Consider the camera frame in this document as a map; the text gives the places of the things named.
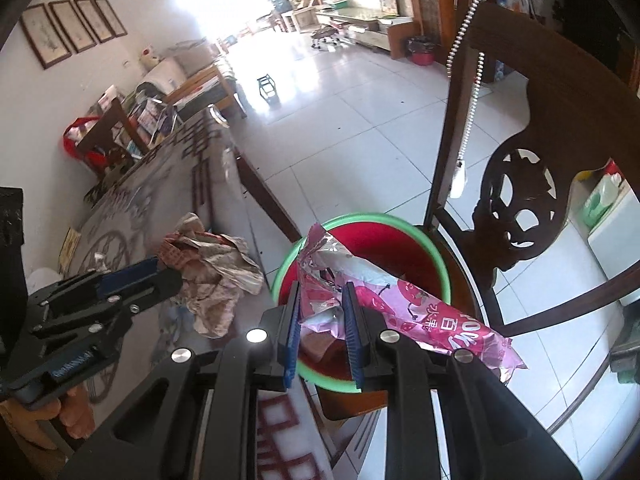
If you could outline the left hand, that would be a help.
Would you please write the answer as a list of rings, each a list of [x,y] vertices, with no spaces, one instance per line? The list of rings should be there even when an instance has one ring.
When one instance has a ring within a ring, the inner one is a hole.
[[[56,420],[73,439],[85,439],[96,429],[93,408],[84,384],[68,390],[61,399],[51,401],[39,410],[29,411],[14,399],[1,403],[1,416],[20,437],[45,450],[56,445],[41,429],[39,422]]]

